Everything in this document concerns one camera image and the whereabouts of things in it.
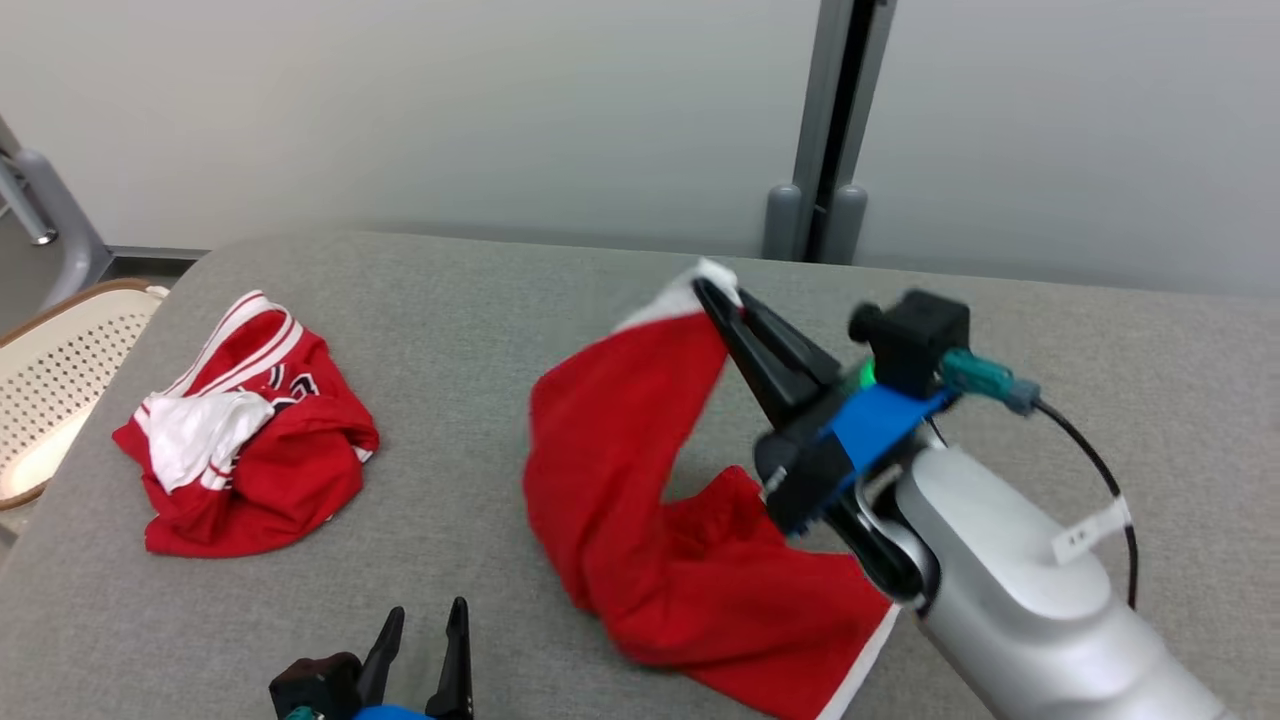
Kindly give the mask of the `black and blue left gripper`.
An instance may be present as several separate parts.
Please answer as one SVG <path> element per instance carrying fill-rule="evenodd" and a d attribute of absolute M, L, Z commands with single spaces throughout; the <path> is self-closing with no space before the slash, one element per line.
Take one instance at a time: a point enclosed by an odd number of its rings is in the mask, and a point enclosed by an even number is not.
<path fill-rule="evenodd" d="M 383 705 L 390 666 L 401 650 L 404 609 L 393 607 L 366 653 L 358 675 L 361 708 L 355 720 L 474 719 L 474 679 L 468 603 L 456 597 L 445 624 L 445 656 L 436 692 L 428 700 L 428 714 L 399 705 Z"/>

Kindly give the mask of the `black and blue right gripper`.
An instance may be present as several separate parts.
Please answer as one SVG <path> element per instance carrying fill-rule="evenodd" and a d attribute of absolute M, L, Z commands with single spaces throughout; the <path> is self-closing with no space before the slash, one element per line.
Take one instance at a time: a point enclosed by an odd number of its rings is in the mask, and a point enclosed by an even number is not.
<path fill-rule="evenodd" d="M 709 278 L 695 279 L 692 292 L 776 429 L 755 442 L 755 469 L 767 514 L 786 536 L 822 520 L 897 460 L 919 425 L 954 404 L 948 389 L 920 400 L 873 384 L 835 391 L 792 421 L 815 393 L 838 384 L 840 361 L 749 292 L 735 302 Z"/>

